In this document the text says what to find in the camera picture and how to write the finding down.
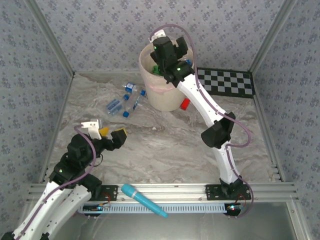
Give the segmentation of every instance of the gray marble floor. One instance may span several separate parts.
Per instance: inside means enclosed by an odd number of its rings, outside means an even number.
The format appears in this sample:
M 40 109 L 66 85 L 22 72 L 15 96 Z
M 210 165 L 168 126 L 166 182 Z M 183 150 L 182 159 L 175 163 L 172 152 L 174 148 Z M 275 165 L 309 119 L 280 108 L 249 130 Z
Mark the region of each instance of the gray marble floor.
M 106 127 L 125 127 L 124 146 L 103 152 L 103 163 L 92 171 L 108 183 L 218 183 L 219 169 L 213 151 L 201 140 L 207 128 L 196 108 L 186 111 L 155 110 L 144 98 L 129 118 L 121 114 L 108 116 L 105 106 L 124 95 L 127 82 L 142 83 L 137 73 L 76 74 L 68 96 L 62 124 L 50 157 L 47 177 L 67 151 L 75 131 L 73 127 L 91 118 L 101 118 Z M 268 158 L 252 99 L 214 96 L 227 112 L 233 111 L 252 133 L 251 145 L 233 148 L 232 153 L 241 175 L 252 182 L 272 181 Z M 233 143 L 244 143 L 246 133 L 237 125 Z

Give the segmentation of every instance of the red object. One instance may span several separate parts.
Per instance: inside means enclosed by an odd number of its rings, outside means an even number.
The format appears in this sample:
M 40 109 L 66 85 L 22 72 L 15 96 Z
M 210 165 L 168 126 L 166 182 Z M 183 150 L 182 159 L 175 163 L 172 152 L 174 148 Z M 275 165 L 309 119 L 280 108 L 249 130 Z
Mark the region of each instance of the red object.
M 189 103 L 190 103 L 190 100 L 189 100 L 188 98 L 185 98 L 185 99 L 183 100 L 183 102 L 181 103 L 180 108 L 181 108 L 182 110 L 187 110 L 187 107 L 189 106 Z

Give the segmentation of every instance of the white bucket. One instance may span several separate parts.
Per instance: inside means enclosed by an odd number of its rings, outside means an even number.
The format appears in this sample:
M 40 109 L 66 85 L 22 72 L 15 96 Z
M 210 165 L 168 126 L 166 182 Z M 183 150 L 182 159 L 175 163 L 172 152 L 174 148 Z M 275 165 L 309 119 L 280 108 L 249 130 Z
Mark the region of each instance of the white bucket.
M 150 56 L 150 53 L 153 51 L 154 46 L 152 43 L 141 51 L 139 57 L 140 74 L 144 81 L 145 90 L 151 106 L 163 112 L 170 112 L 180 107 L 185 99 L 185 95 L 175 88 L 172 83 L 167 84 L 163 76 L 152 74 L 153 67 L 157 65 Z M 190 48 L 184 58 L 189 59 L 193 63 L 193 53 Z

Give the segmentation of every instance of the wallpaper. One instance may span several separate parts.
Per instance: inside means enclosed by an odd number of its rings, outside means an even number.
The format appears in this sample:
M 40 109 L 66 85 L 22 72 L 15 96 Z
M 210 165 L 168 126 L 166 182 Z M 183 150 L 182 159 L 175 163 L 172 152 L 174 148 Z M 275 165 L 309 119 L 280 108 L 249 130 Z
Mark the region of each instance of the wallpaper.
M 69 77 L 23 0 L 0 3 L 0 237 L 38 181 Z
M 198 66 L 247 70 L 283 0 L 37 2 L 74 71 L 137 69 L 150 33 L 169 23 L 191 34 Z
M 320 2 L 298 0 L 256 76 L 287 181 L 320 239 Z

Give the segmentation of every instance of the purple cable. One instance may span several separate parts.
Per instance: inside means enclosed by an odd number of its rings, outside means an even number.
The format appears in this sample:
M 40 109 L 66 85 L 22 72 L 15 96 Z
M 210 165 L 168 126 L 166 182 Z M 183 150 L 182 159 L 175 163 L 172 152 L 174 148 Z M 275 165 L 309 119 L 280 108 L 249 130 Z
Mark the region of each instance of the purple cable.
M 92 159 L 92 164 L 91 167 L 88 169 L 87 172 L 85 172 L 84 174 L 82 174 L 81 176 L 77 177 L 74 180 L 68 181 L 58 187 L 56 187 L 55 189 L 53 189 L 44 199 L 43 199 L 43 203 L 47 202 L 48 198 L 50 198 L 50 196 L 52 196 L 52 194 L 54 194 L 56 191 L 65 188 L 68 185 L 74 184 L 78 181 L 80 181 L 81 179 L 83 179 L 85 176 L 87 176 L 92 169 L 94 168 L 94 165 L 96 163 L 96 159 L 97 159 L 97 154 L 96 154 L 96 149 L 95 146 L 92 144 L 92 142 L 90 141 L 90 139 L 84 134 L 82 133 L 78 128 L 81 128 L 82 125 L 77 125 L 74 127 L 74 130 L 81 135 L 90 145 L 91 149 L 92 149 L 92 153 L 93 153 L 93 159 Z M 32 215 L 32 217 L 30 218 L 30 220 L 28 221 L 28 223 L 25 225 L 24 229 L 20 232 L 20 235 L 16 238 L 16 240 L 19 240 L 26 232 L 26 230 L 28 229 L 28 227 L 31 225 L 32 221 L 35 219 L 35 217 L 37 216 L 37 214 L 39 213 L 39 211 L 41 210 L 42 206 L 44 204 L 40 204 L 39 207 L 35 210 L 34 214 Z
M 209 106 L 217 113 L 219 114 L 220 116 L 238 124 L 241 128 L 243 128 L 245 130 L 245 132 L 247 133 L 248 135 L 248 141 L 245 143 L 245 144 L 242 144 L 242 145 L 236 145 L 236 144 L 226 144 L 225 145 L 225 150 L 226 150 L 226 155 L 227 155 L 227 158 L 228 158 L 228 162 L 232 168 L 232 171 L 233 173 L 235 174 L 235 176 L 240 179 L 241 181 L 243 181 L 250 189 L 250 192 L 251 192 L 251 204 L 249 206 L 249 208 L 247 209 L 247 211 L 243 214 L 241 214 L 240 216 L 238 216 L 238 218 L 241 218 L 241 217 L 244 217 L 245 215 L 247 215 L 249 213 L 249 211 L 252 209 L 253 207 L 253 204 L 254 204 L 254 192 L 251 188 L 251 186 L 248 184 L 247 181 L 245 181 L 241 176 L 239 176 L 239 174 L 237 174 L 236 170 L 235 170 L 235 167 L 234 165 L 232 164 L 232 161 L 231 161 L 231 157 L 230 157 L 230 153 L 229 153 L 229 150 L 228 150 L 228 147 L 234 147 L 234 148 L 245 148 L 247 147 L 250 142 L 251 142 L 251 134 L 250 134 L 250 131 L 249 129 L 243 125 L 240 121 L 236 120 L 236 119 L 233 119 L 227 115 L 225 115 L 224 113 L 222 112 L 219 112 L 212 104 L 211 102 L 206 98 L 205 94 L 202 92 L 202 90 L 200 89 L 200 81 L 198 79 L 198 69 L 197 69 L 197 65 L 196 65 L 196 47 L 195 47 L 195 44 L 194 42 L 192 41 L 192 38 L 191 36 L 189 35 L 189 33 L 181 26 L 179 25 L 176 25 L 176 24 L 165 24 L 163 26 L 160 26 L 158 28 L 156 28 L 151 34 L 150 34 L 150 37 L 149 37 L 149 40 L 151 40 L 151 37 L 156 33 L 158 32 L 159 30 L 163 29 L 163 28 L 168 28 L 168 27 L 174 27 L 174 28 L 178 28 L 180 29 L 181 31 L 184 32 L 184 34 L 187 36 L 189 42 L 190 42 L 190 45 L 191 45 L 191 49 L 192 49 L 192 52 L 193 52 L 193 64 L 194 64 L 194 75 L 195 75 L 195 83 L 196 83 L 196 86 L 199 90 L 199 93 L 201 94 L 201 96 L 203 97 L 203 99 L 206 101 L 206 103 L 209 104 Z

